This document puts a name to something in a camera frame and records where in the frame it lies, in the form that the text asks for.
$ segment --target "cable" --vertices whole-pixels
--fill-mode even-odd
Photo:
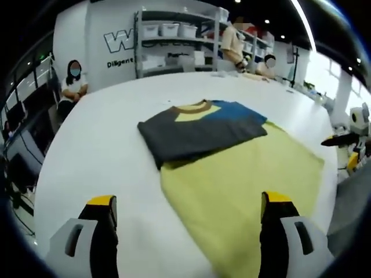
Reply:
[[[24,142],[24,139],[23,139],[23,136],[22,136],[22,132],[19,133],[20,137],[22,138],[22,141],[23,141],[23,144],[24,146],[26,147],[26,150],[34,157],[34,159],[42,166],[42,163],[40,162],[40,160],[38,160],[36,158],[36,156],[27,148],[27,145],[26,145],[26,142]]]
[[[32,204],[32,206],[35,207],[34,203],[25,194],[21,194],[21,197],[24,197],[25,199],[27,199]]]
[[[12,206],[12,208],[13,208],[13,212],[14,212],[14,214],[15,214],[15,216],[17,217],[17,219],[23,224],[23,226],[25,226],[27,229],[28,229],[28,231],[30,231],[30,235],[31,236],[34,236],[35,235],[35,232],[33,231],[33,230],[31,230],[30,229],[30,227],[28,227],[27,225],[26,225],[26,223],[24,223],[22,220],[21,220],[21,218],[18,216],[18,214],[17,214],[17,212],[16,212],[16,210],[14,209],[14,207]]]

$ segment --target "brown collar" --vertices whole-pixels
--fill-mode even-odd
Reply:
[[[192,105],[197,106],[197,105],[201,105],[201,104],[205,104],[205,105],[200,107],[200,108],[197,108],[197,109],[187,110],[187,109],[181,109],[181,108],[176,107],[176,106],[172,106],[171,109],[174,110],[175,112],[178,112],[178,113],[197,114],[197,113],[209,110],[211,108],[211,106],[213,105],[212,102],[209,101],[209,100],[202,100],[199,103],[191,104],[190,106],[192,106]]]

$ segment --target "white table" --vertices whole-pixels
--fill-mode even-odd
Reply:
[[[45,256],[49,239],[86,202],[117,196],[120,277],[214,277],[211,265],[165,199],[159,172],[137,123],[169,108],[207,98],[238,101],[265,115],[325,160],[312,219],[326,232],[337,180],[326,110],[277,82],[211,73],[155,76],[87,95],[58,131],[42,166],[35,199],[35,232]]]

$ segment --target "woman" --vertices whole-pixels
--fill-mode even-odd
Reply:
[[[264,58],[264,62],[258,63],[256,67],[256,74],[265,76],[270,79],[275,79],[274,66],[276,65],[276,57],[274,55],[268,54]]]
[[[58,114],[65,120],[68,114],[75,107],[76,103],[86,95],[88,83],[81,75],[81,65],[78,61],[72,60],[68,63],[67,77],[62,82],[62,99],[58,104]]]

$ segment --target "face mask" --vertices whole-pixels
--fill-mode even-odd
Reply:
[[[274,60],[273,58],[269,58],[266,64],[268,68],[274,68],[274,66],[276,65],[276,60]]]
[[[70,72],[71,72],[71,75],[76,77],[80,74],[80,70],[79,69],[70,69]]]

